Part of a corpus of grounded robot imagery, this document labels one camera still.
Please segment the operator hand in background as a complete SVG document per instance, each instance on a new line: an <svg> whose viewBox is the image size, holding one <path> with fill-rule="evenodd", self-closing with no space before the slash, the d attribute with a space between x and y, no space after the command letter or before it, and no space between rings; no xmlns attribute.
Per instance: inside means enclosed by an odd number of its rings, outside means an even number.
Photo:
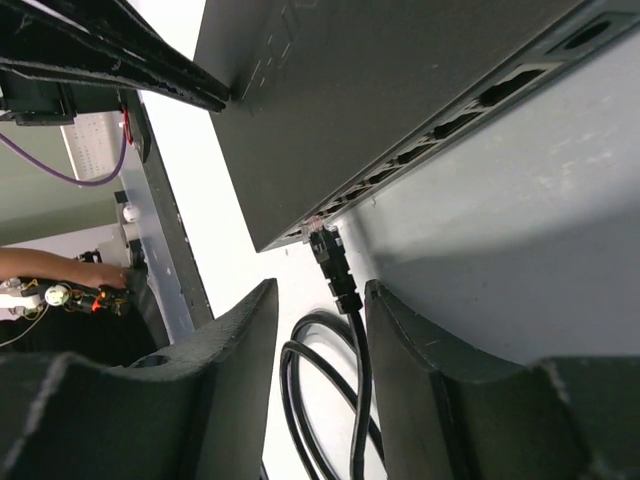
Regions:
<svg viewBox="0 0 640 480"><path fill-rule="evenodd" d="M125 289L128 284L126 271L118 266L105 263L87 263L84 265L84 280L86 286L92 288L110 287Z"/></svg>

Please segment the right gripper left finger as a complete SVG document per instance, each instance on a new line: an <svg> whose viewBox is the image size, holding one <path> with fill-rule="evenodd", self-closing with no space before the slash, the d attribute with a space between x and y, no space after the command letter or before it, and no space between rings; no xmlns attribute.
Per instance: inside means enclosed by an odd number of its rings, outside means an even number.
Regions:
<svg viewBox="0 0 640 480"><path fill-rule="evenodd" d="M1 358L5 479L256 479L278 329L266 279L129 367L73 353Z"/></svg>

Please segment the black network switch box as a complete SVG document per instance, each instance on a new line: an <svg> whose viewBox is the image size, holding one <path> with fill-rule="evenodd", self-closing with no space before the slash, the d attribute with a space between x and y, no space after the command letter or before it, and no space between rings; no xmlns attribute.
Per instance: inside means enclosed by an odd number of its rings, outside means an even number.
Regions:
<svg viewBox="0 0 640 480"><path fill-rule="evenodd" d="M209 1L196 63L253 246L300 238L639 27L635 1Z"/></svg>

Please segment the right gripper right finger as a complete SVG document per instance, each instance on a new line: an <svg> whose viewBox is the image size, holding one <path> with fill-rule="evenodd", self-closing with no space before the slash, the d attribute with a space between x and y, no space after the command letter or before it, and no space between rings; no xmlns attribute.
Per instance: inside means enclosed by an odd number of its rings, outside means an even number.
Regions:
<svg viewBox="0 0 640 480"><path fill-rule="evenodd" d="M639 360L519 365L461 340L378 281L366 323L392 479L635 479Z"/></svg>

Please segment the operator forearm in background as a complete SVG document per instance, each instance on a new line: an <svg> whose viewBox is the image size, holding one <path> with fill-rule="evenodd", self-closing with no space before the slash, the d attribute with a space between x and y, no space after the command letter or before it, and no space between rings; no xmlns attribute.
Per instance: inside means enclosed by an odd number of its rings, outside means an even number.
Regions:
<svg viewBox="0 0 640 480"><path fill-rule="evenodd" d="M79 262L49 252L21 248L1 248L1 279L13 277L71 281L89 285L96 264Z"/></svg>

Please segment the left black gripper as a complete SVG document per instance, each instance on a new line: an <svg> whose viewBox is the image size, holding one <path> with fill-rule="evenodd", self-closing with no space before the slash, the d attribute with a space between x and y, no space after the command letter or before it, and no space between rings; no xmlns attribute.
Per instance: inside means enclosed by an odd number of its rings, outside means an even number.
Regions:
<svg viewBox="0 0 640 480"><path fill-rule="evenodd" d="M19 126L73 125L81 114L121 111L115 89L216 113L230 98L127 1L3 1L1 69L1 121Z"/></svg>

